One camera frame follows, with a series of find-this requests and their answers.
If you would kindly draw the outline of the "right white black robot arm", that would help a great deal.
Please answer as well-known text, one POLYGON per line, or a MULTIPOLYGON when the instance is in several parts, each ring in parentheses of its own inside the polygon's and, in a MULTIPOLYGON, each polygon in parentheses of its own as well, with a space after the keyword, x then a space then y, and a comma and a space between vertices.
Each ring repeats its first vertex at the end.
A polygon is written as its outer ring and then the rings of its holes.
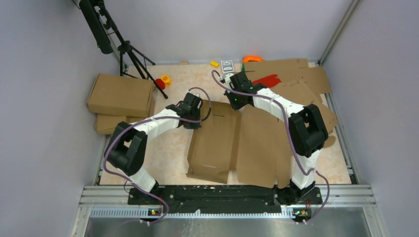
POLYGON ((234 110, 251 105, 284 122, 296 164, 290 198, 295 203, 304 203, 315 187, 317 159, 329 137, 320 109, 314 104, 304 106, 292 102, 262 83, 254 84, 245 72, 220 76, 213 71, 212 76, 225 89, 224 95, 234 110))

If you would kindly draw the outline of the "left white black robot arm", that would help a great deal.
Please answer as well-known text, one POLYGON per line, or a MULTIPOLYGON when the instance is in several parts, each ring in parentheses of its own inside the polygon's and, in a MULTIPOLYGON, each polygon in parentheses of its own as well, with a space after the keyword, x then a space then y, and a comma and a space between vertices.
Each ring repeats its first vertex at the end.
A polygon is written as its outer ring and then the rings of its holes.
POLYGON ((143 167, 147 143, 163 133, 184 127, 200 127, 203 100, 199 94, 187 92, 176 105, 166 106, 154 116, 140 122, 117 124, 104 155, 104 163, 110 163, 123 177, 139 187, 140 198, 146 204, 158 199, 157 181, 143 167))

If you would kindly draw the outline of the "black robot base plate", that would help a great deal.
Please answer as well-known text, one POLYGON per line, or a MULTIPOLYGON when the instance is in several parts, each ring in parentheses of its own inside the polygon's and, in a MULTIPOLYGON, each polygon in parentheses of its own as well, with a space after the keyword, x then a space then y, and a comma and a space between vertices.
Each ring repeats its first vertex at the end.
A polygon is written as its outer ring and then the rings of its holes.
POLYGON ((283 205, 318 205, 323 199, 320 189, 315 187, 299 197, 295 191, 286 187, 264 188, 251 185, 166 185, 158 186, 148 196, 136 188, 128 195, 129 205, 162 205, 163 211, 170 214, 256 214, 280 213, 283 205))

